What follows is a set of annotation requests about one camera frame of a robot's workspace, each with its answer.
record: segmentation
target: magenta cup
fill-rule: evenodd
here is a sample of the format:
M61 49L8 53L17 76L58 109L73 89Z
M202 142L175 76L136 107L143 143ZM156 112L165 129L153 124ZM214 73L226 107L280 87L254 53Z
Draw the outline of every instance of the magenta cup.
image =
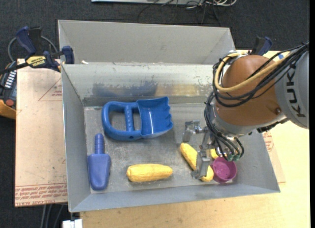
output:
M237 173L235 162L228 162L223 157L218 157L212 162L212 170L214 173L213 179L218 183L225 183L232 180Z

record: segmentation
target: yellow corn cob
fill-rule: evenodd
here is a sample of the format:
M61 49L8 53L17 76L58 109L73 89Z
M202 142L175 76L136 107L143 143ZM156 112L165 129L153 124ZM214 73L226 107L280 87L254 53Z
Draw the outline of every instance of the yellow corn cob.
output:
M211 157L213 158L213 159L216 159L216 158L218 158L219 156L217 155L217 153L216 153L216 150L213 148L213 149L210 149L210 154L211 154Z
M181 153L184 156L185 160L191 166L193 170L196 170L197 163L197 151L187 143L181 144ZM200 178L203 182L209 182L213 179L213 170L210 166L208 166L207 176L203 176Z
M161 164L136 164L127 169L127 177L131 182L149 182L169 177L173 169Z

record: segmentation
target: black carpet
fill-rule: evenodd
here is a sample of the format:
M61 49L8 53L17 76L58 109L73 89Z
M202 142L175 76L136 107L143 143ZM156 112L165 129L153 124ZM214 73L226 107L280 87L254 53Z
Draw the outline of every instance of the black carpet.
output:
M256 36L267 36L272 50L285 50L310 37L310 0L238 0L207 13L174 5L91 3L91 0L0 0L0 69L9 63L7 46L18 29L41 26L42 35L58 45L58 19L229 27L236 48L249 49ZM14 57L25 57L15 49ZM15 121L0 116L0 227L40 227L42 206L14 208ZM52 227L59 205L51 210ZM61 220L69 219L66 208Z

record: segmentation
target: gray metal bin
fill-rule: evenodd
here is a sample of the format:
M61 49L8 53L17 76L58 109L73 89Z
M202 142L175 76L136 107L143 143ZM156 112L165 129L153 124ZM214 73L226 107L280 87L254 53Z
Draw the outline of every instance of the gray metal bin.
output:
M242 137L238 174L220 185L191 177L179 146L185 122L205 125L204 101L212 90L212 66L234 49L229 29L193 26L59 21L60 47L74 49L76 64L63 65L63 112L70 212L197 201L279 192L262 135ZM81 60L88 65L80 64ZM173 129L153 139L122 142L105 136L112 166L108 187L90 188L87 156L103 133L101 109L109 101L168 96ZM115 115L117 127L124 116ZM191 138L198 148L201 135ZM163 180L133 183L128 166L160 163L173 168Z

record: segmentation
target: blue toy shovel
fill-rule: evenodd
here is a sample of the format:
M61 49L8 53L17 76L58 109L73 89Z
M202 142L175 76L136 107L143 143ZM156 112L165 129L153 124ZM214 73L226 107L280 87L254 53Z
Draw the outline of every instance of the blue toy shovel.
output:
M142 99L136 102L111 101L106 103L102 109L105 134L115 140L134 141L141 138L154 138L166 133L173 128L168 101L168 97L162 97ZM113 111L125 114L126 130L113 128L109 119L109 114ZM133 113L140 114L140 130L134 129Z

